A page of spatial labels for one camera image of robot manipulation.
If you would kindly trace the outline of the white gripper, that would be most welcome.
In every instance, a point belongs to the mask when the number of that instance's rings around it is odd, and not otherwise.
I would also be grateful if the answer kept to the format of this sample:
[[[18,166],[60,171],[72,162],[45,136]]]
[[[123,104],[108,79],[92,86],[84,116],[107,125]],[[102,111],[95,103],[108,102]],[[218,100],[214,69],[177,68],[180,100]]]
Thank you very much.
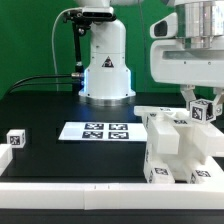
[[[210,49],[184,49],[176,39],[157,40],[150,50],[151,75],[156,82],[181,84],[186,108],[196,99],[195,86],[213,89],[213,113],[224,104],[224,38],[214,38]]]

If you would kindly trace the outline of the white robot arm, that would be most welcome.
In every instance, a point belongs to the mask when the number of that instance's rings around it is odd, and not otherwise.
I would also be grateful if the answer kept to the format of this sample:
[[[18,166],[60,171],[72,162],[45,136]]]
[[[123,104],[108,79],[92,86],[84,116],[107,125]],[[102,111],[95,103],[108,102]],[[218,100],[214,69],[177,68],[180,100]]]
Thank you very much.
[[[74,0],[78,17],[90,23],[90,65],[84,72],[88,99],[112,101],[134,95],[125,65],[126,29],[116,19],[115,5],[143,0]],[[153,79],[179,84],[190,111],[196,107],[193,88],[212,87],[216,97],[206,111],[215,117],[224,105],[224,0],[161,0],[175,9],[150,27]]]

